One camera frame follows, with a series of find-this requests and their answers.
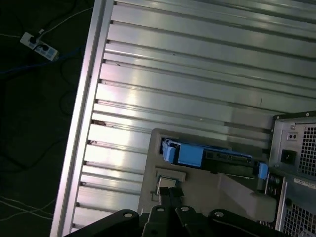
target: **metal slotted panel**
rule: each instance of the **metal slotted panel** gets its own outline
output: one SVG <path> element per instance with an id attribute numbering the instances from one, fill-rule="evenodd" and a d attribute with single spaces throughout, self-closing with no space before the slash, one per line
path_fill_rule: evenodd
<path id="1" fill-rule="evenodd" d="M 316 234 L 315 215 L 293 204 L 286 210 L 283 232 L 293 237 L 314 237 Z"/>
<path id="2" fill-rule="evenodd" d="M 302 150 L 298 171 L 316 176 L 316 127 L 306 126 L 302 141 Z"/>
<path id="3" fill-rule="evenodd" d="M 154 128 L 267 149 L 315 109 L 314 5 L 281 1 L 96 1 L 51 236 L 137 210 Z"/>

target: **computer tower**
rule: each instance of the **computer tower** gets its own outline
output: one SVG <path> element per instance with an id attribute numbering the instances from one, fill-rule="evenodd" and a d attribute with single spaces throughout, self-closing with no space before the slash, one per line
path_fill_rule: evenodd
<path id="1" fill-rule="evenodd" d="M 293 237 L 316 236 L 316 111 L 274 117 L 265 194 L 277 200 L 273 222 Z"/>

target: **blue plastic latch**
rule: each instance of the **blue plastic latch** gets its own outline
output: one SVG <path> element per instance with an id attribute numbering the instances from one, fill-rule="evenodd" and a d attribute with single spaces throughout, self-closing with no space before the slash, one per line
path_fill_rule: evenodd
<path id="1" fill-rule="evenodd" d="M 173 163 L 175 151 L 174 147 L 166 147 L 163 150 L 163 159 L 169 163 Z"/>
<path id="2" fill-rule="evenodd" d="M 178 163 L 201 167 L 203 147 L 181 144 Z"/>
<path id="3" fill-rule="evenodd" d="M 168 145 L 168 141 L 162 142 L 162 156 L 165 161 L 173 163 L 175 150 L 174 147 Z"/>
<path id="4" fill-rule="evenodd" d="M 268 176 L 268 166 L 264 163 L 259 163 L 258 178 L 266 180 L 267 176 Z"/>

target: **power socket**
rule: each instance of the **power socket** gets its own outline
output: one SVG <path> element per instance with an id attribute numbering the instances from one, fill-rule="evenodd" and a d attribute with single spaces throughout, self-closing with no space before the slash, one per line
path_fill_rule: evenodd
<path id="1" fill-rule="evenodd" d="M 48 44 L 46 44 L 40 40 L 37 40 L 37 43 L 35 43 L 35 44 L 31 43 L 30 42 L 31 37 L 33 37 L 31 34 L 25 32 L 24 35 L 21 37 L 20 42 L 32 50 L 37 45 L 44 44 L 48 47 L 48 50 L 44 51 L 42 49 L 42 47 L 37 47 L 34 51 L 36 53 L 40 54 L 41 56 L 47 58 L 49 61 L 54 61 L 58 58 L 59 52 L 56 49 L 54 49 L 53 47 L 49 46 Z"/>

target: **blue cable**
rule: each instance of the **blue cable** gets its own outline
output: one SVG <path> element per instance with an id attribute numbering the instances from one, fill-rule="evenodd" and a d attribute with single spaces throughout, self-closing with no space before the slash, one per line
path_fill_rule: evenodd
<path id="1" fill-rule="evenodd" d="M 49 64 L 52 64 L 52 63 L 55 63 L 55 62 L 58 62 L 58 61 L 61 61 L 61 60 L 64 60 L 66 58 L 69 58 L 69 57 L 72 57 L 72 56 L 76 55 L 80 51 L 80 49 L 82 47 L 83 46 L 80 46 L 80 47 L 76 48 L 74 51 L 59 57 L 55 61 L 51 61 L 51 62 L 47 62 L 47 63 L 34 64 L 34 65 L 29 65 L 29 66 L 22 66 L 22 67 L 17 67 L 17 68 L 12 68 L 12 69 L 9 69 L 7 71 L 0 72 L 0 74 L 7 74 L 7 73 L 15 72 L 15 71 L 21 71 L 21 70 L 29 69 L 29 68 L 43 67 L 43 66 L 46 66 L 46 65 L 49 65 Z"/>

